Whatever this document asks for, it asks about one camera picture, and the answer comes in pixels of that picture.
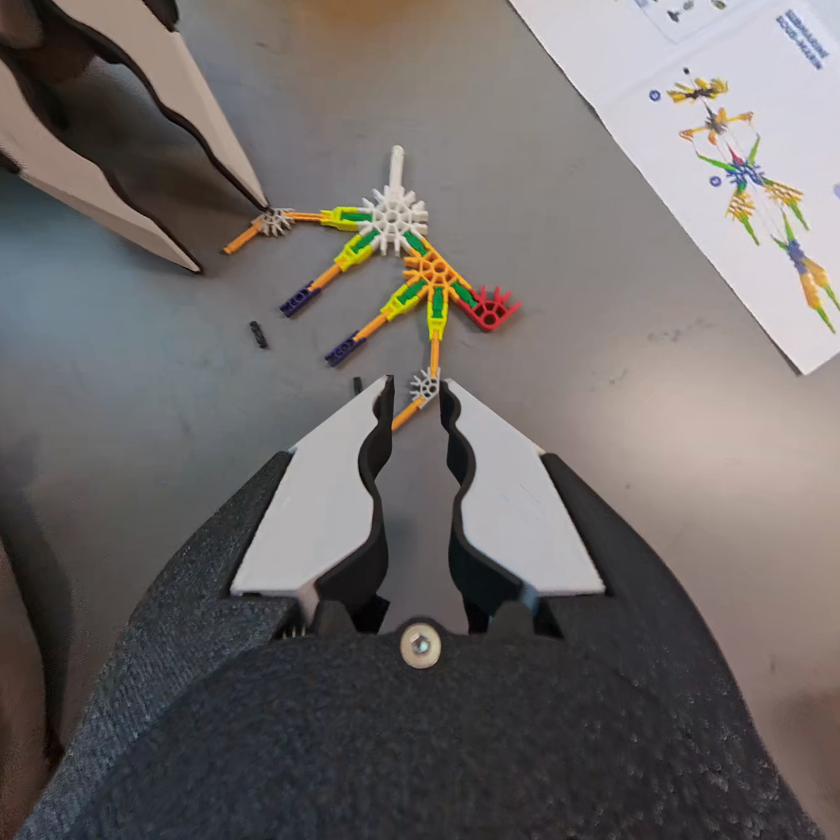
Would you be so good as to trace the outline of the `grey desk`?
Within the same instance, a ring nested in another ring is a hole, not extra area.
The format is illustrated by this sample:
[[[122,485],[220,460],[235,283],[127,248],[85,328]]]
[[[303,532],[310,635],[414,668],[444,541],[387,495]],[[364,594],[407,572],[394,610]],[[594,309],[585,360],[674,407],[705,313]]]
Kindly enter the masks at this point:
[[[444,375],[668,564],[838,838],[838,360],[792,371],[507,2],[178,5],[275,206],[357,203],[404,148],[431,241],[523,302],[492,334],[453,312]],[[413,312],[330,369],[401,264],[375,256],[283,318],[345,234],[300,226],[225,257],[255,209],[130,71],[96,61],[54,90],[73,148],[205,269],[2,173],[2,535],[67,745],[173,553],[355,375],[393,375],[400,411],[427,348]]]

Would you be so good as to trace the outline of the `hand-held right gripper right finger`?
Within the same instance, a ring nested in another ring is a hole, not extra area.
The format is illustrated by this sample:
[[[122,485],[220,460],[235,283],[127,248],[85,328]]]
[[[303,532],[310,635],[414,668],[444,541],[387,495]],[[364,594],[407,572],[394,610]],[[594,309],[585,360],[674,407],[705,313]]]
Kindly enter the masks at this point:
[[[439,405],[446,463],[458,482],[448,568],[469,633],[485,633],[507,603],[551,625],[546,601],[604,595],[548,453],[454,380],[442,382]]]

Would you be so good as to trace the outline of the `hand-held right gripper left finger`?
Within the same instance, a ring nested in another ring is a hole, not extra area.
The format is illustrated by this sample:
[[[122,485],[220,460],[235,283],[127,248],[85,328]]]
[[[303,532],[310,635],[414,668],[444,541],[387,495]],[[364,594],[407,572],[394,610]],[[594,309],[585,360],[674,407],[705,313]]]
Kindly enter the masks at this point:
[[[393,402],[384,375],[284,453],[232,596],[291,599],[308,625],[321,602],[357,616],[376,599],[389,550],[375,480],[392,453]]]

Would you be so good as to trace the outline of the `beige jacket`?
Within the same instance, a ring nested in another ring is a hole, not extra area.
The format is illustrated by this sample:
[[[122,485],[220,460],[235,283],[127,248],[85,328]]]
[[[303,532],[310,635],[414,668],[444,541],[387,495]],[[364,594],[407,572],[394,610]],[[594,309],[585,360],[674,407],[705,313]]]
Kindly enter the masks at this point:
[[[41,654],[1,548],[1,838],[13,838],[52,773]]]

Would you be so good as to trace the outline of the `colourful construction toy model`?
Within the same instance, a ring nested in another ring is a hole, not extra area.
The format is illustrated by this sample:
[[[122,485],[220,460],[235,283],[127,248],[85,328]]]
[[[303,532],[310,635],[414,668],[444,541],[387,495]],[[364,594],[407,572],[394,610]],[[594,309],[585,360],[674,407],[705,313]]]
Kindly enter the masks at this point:
[[[296,221],[318,223],[322,227],[353,233],[334,258],[332,266],[314,282],[326,289],[329,283],[360,266],[374,253],[390,251],[403,260],[403,283],[389,297],[379,313],[355,332],[366,341],[398,317],[426,306],[430,346],[429,368],[440,368],[440,349],[450,308],[463,312],[485,333],[505,324],[522,304],[511,299],[509,291],[473,287],[426,238],[428,213],[425,203],[403,184],[404,150],[392,148],[388,183],[373,191],[359,206],[336,206],[320,213],[290,215]]]

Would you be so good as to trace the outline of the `white folded instruction sheet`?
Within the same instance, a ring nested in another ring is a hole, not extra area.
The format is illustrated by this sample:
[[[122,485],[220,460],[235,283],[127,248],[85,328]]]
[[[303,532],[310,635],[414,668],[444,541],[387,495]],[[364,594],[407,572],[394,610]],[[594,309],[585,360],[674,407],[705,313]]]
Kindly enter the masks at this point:
[[[838,2],[512,2],[798,372],[838,356]]]

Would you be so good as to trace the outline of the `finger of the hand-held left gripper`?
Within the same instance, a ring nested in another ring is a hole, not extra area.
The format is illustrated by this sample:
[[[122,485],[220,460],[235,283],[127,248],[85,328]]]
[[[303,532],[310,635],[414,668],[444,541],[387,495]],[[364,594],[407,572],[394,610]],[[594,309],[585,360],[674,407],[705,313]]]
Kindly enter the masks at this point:
[[[2,167],[143,249],[202,273],[193,254],[97,163],[52,129],[34,81],[6,45],[1,52]]]
[[[47,1],[36,7],[74,28],[101,56],[131,69],[161,113],[189,132],[255,207],[267,209],[259,178],[177,29],[169,31],[143,1]]]

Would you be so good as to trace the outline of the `small purple connector piece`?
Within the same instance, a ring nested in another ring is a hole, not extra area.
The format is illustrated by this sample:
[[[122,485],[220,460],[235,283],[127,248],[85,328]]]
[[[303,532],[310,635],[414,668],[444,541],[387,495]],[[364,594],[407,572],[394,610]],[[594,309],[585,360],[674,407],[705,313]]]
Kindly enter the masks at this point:
[[[333,368],[340,366],[349,359],[351,354],[366,342],[365,336],[359,332],[354,332],[351,336],[342,340],[329,353],[324,356],[324,360]]]
[[[313,281],[311,284],[298,289],[294,294],[290,295],[280,305],[280,312],[287,318],[293,318],[300,310],[304,309],[309,303],[322,293],[322,287],[319,287]]]

